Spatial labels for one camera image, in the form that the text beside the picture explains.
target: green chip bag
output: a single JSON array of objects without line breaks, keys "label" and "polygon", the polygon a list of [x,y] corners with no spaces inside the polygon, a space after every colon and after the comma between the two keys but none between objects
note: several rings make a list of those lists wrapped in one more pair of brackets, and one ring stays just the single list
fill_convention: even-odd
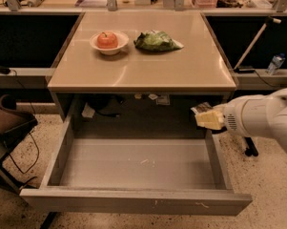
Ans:
[{"label": "green chip bag", "polygon": [[180,50],[183,45],[173,40],[164,31],[145,31],[134,40],[134,45],[138,49],[151,52],[166,52]]}]

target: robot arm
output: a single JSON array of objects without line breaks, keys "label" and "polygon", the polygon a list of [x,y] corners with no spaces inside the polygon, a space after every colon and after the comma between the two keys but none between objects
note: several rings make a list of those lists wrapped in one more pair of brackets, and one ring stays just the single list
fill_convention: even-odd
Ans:
[{"label": "robot arm", "polygon": [[287,88],[269,95],[246,95],[196,114],[198,126],[245,137],[275,139],[287,153]]}]

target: speckled floor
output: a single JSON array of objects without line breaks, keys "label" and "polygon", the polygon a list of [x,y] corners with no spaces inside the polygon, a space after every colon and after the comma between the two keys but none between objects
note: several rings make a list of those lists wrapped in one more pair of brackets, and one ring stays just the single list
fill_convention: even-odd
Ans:
[{"label": "speckled floor", "polygon": [[[52,149],[58,142],[61,120],[57,114],[37,114],[39,124],[32,135],[40,149],[36,165],[22,175],[10,162],[5,167],[19,180],[37,176],[31,185],[39,186]],[[247,157],[237,136],[220,135],[231,182],[236,193],[247,193],[253,202],[237,217],[158,216],[61,213],[51,228],[279,228],[287,229],[287,156],[271,139],[255,138],[258,157]],[[36,149],[30,137],[13,152],[23,170],[34,161]],[[46,213],[36,211],[19,196],[0,189],[0,229],[39,228]]]}]

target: table top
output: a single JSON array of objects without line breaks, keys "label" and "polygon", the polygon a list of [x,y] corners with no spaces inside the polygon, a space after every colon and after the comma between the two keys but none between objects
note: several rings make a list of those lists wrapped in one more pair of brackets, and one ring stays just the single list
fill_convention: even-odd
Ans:
[{"label": "table top", "polygon": [[[164,31],[184,45],[173,52],[144,52],[133,41],[143,31]],[[93,49],[90,38],[122,31],[128,45],[112,56]],[[49,89],[53,92],[221,92],[236,83],[197,10],[87,11],[67,47]]]}]

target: black panel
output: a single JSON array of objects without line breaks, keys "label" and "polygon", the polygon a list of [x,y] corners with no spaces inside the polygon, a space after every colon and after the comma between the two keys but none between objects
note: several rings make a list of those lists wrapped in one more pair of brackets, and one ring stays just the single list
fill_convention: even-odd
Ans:
[{"label": "black panel", "polygon": [[48,68],[77,15],[0,15],[0,65]]},{"label": "black panel", "polygon": [[[232,67],[250,45],[266,17],[207,16]],[[278,18],[281,19],[281,23],[269,24],[241,65],[266,69],[274,54],[283,52],[286,54],[286,60],[281,68],[287,69],[287,16]]]}]

